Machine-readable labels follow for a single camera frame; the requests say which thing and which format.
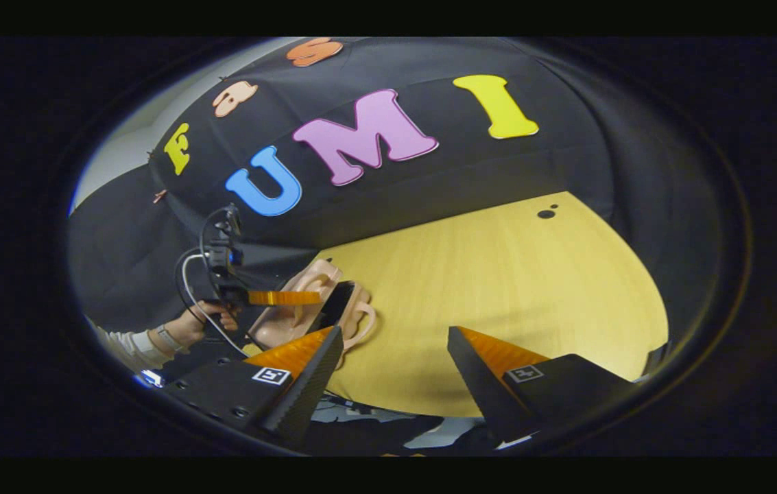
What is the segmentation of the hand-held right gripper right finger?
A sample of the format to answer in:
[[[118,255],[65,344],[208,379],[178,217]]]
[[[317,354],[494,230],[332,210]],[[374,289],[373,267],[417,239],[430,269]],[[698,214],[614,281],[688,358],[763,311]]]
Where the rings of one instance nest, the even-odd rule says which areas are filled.
[[[545,357],[461,326],[447,350],[486,425],[502,441],[588,424],[638,388],[576,354]]]

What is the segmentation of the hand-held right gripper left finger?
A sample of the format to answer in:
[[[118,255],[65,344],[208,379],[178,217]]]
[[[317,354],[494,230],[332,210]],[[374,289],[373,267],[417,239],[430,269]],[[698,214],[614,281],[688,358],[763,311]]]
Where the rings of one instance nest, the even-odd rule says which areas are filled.
[[[297,445],[344,350],[339,325],[244,360],[213,360],[162,388],[205,419],[240,434]]]

